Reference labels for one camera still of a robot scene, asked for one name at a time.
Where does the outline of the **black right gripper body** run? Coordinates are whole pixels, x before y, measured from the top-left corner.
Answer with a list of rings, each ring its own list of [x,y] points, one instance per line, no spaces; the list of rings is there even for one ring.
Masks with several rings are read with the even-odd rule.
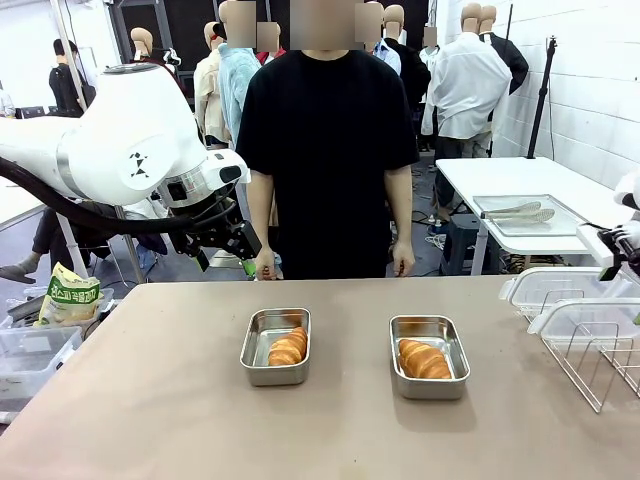
[[[601,229],[597,236],[613,254],[612,268],[615,271],[627,264],[631,271],[639,272],[638,224],[623,224],[613,229]]]

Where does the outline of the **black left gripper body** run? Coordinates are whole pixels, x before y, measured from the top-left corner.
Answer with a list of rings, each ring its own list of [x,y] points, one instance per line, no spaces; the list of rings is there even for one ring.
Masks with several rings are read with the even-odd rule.
[[[190,221],[189,226],[172,233],[172,245],[179,254],[194,258],[199,248],[216,248],[246,260],[255,258],[262,247],[233,198],[210,198],[198,205],[175,208],[172,216]]]

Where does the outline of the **person's left hand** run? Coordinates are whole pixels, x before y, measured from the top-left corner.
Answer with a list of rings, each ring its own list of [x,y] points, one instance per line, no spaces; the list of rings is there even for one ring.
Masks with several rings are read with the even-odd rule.
[[[395,277],[407,277],[415,264],[415,256],[410,241],[397,240],[392,249]]]

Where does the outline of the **person's right hand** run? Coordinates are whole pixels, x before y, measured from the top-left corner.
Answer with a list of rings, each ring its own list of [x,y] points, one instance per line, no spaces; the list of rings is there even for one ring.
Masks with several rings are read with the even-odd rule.
[[[268,247],[262,247],[256,258],[255,277],[258,281],[282,280],[283,275],[276,263],[276,254]]]

